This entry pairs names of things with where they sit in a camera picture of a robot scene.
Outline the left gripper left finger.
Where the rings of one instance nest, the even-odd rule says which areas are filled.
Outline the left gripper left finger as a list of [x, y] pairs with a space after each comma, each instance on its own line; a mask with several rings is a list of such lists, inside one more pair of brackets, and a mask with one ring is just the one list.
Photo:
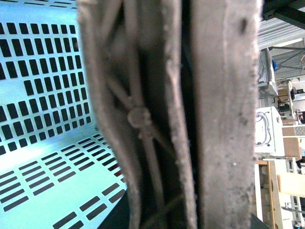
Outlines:
[[81, 0], [78, 23], [91, 103], [127, 191], [103, 226], [195, 229], [181, 87], [179, 0]]

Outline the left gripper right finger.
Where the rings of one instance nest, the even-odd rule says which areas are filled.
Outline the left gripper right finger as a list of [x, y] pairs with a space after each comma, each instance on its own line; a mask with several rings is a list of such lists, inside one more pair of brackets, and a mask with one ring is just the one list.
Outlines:
[[248, 229], [259, 0], [193, 0], [191, 54], [201, 229]]

